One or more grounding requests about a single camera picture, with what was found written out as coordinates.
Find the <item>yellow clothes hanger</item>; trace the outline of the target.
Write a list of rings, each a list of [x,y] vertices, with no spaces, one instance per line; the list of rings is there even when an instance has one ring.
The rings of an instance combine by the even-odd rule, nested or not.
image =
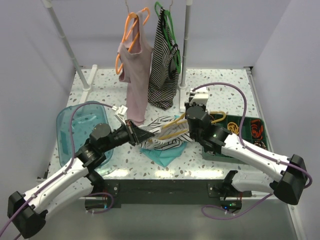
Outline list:
[[[168,116],[159,117],[145,126],[145,129],[155,134],[153,138],[148,140],[152,144],[168,143],[173,140],[192,141],[185,113],[180,116],[177,115],[175,118]]]

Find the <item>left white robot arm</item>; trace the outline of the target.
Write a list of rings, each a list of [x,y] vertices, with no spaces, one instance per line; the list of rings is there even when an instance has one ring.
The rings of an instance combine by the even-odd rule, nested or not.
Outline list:
[[[15,191],[9,196],[9,222],[24,239],[33,237],[45,226],[50,203],[79,179],[88,181],[84,195],[99,196],[103,192],[102,177],[95,170],[105,161],[106,152],[126,143],[136,146],[152,137],[154,133],[136,126],[131,120],[125,120],[116,130],[106,123],[96,125],[65,166],[31,190]]]

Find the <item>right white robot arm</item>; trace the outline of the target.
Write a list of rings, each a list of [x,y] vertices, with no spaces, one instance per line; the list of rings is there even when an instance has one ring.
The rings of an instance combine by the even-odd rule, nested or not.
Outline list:
[[[238,192],[258,191],[274,194],[279,200],[297,205],[302,196],[307,177],[304,159],[279,155],[241,139],[224,127],[213,124],[210,115],[202,106],[186,107],[185,118],[190,137],[199,143],[205,152],[215,152],[238,159],[266,174],[266,178],[245,180],[236,173],[223,183],[223,192],[230,197]]]

